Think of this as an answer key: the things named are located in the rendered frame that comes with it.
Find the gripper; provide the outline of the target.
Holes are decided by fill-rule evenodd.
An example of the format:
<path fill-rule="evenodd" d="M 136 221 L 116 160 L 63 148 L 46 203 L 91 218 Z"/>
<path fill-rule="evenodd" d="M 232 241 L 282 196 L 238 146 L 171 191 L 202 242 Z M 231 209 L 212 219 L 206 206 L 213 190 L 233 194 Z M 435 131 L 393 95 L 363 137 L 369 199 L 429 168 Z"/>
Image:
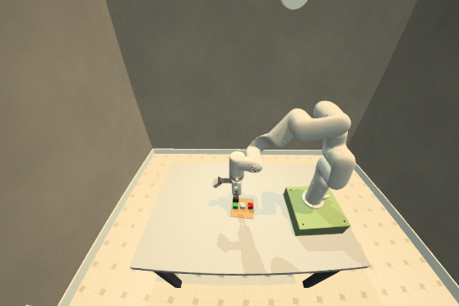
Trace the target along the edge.
<path fill-rule="evenodd" d="M 231 179 L 231 178 L 230 178 Z M 242 179 L 243 180 L 243 179 Z M 232 194 L 235 195 L 233 197 L 233 202 L 234 203 L 239 203 L 239 195 L 241 195 L 242 191 L 242 180 L 239 180 L 237 183 L 231 179 L 231 184 L 232 184 Z M 237 187 L 236 187 L 237 186 Z M 235 192 L 235 193 L 234 193 Z"/>

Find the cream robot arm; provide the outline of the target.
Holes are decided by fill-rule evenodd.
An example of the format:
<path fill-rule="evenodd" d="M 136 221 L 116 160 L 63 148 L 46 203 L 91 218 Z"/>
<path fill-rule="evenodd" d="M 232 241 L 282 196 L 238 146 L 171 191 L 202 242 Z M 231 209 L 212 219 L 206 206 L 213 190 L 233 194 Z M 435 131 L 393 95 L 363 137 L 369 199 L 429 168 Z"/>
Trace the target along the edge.
<path fill-rule="evenodd" d="M 323 157 L 316 164 L 308 192 L 305 191 L 302 195 L 306 206 L 313 209 L 322 207 L 323 200 L 330 197 L 326 195 L 329 188 L 339 190 L 350 181 L 355 168 L 355 157 L 345 145 L 351 125 L 350 118 L 329 101 L 317 103 L 313 115 L 314 118 L 311 118 L 302 109 L 293 109 L 268 134 L 256 138 L 245 154 L 240 151 L 232 152 L 229 155 L 230 178 L 217 177 L 213 180 L 212 187 L 218 188 L 222 183 L 231 183 L 231 179 L 237 183 L 243 179 L 244 171 L 262 171 L 261 152 L 268 146 L 283 148 L 293 138 L 298 141 L 324 139 Z"/>

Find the tan flat mat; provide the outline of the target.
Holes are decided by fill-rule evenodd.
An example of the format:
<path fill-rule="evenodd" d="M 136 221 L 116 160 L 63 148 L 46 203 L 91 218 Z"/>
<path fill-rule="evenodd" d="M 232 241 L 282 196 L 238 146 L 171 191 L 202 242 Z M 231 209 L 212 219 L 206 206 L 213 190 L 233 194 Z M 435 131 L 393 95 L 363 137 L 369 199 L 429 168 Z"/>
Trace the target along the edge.
<path fill-rule="evenodd" d="M 245 209 L 240 209 L 240 202 L 245 202 Z M 253 202 L 253 209 L 248 209 L 248 203 Z M 233 198 L 231 204 L 231 217 L 238 217 L 238 218 L 246 218 L 246 219 L 253 219 L 253 211 L 254 211 L 254 199 L 250 198 L 239 198 L 238 209 L 233 209 Z"/>

